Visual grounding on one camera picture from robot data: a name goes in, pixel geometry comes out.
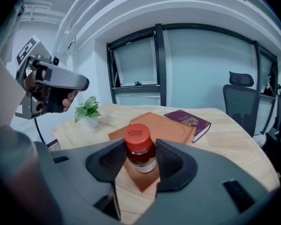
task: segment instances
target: wooden table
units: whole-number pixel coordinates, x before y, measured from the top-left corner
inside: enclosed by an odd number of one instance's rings
[[[177,110],[162,106],[122,106],[103,105],[99,108],[99,126],[87,128],[83,122],[74,120],[58,126],[52,131],[61,149],[71,149],[108,141],[108,134],[129,124],[146,112],[158,115]],[[258,180],[268,191],[277,188],[278,176],[262,149],[255,141],[228,115],[219,109],[183,109],[211,122],[210,130],[196,143],[188,145],[221,154]],[[136,221],[152,204],[156,187],[143,194],[136,188],[124,168],[116,178],[116,190],[121,210],[122,222],[131,224]]]

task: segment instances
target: orange jar lid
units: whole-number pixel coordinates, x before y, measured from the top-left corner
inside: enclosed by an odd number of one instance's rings
[[[148,151],[152,143],[149,128],[139,123],[126,129],[124,140],[128,149],[134,153]]]

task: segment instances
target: hand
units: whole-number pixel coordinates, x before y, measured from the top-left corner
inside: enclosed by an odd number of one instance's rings
[[[36,74],[37,74],[37,70],[33,70],[24,80],[24,87],[26,89],[26,91],[32,91],[35,88],[35,84],[34,81],[36,79]],[[42,78],[44,79],[46,74],[46,70],[42,71]],[[69,110],[69,107],[74,99],[74,93],[70,92],[67,96],[67,98],[65,98],[62,101],[62,104],[64,106],[63,111],[62,112],[66,112],[67,110]]]

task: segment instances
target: chair headrest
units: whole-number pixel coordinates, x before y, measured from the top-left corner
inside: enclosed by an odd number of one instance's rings
[[[251,87],[254,85],[254,80],[250,74],[246,73],[230,73],[229,83],[232,85]]]

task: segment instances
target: potted plant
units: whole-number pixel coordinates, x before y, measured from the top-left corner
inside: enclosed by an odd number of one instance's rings
[[[80,107],[76,107],[75,122],[82,121],[89,128],[96,128],[98,126],[98,117],[101,114],[97,111],[99,103],[96,101],[96,97],[91,96],[84,104],[79,104]]]

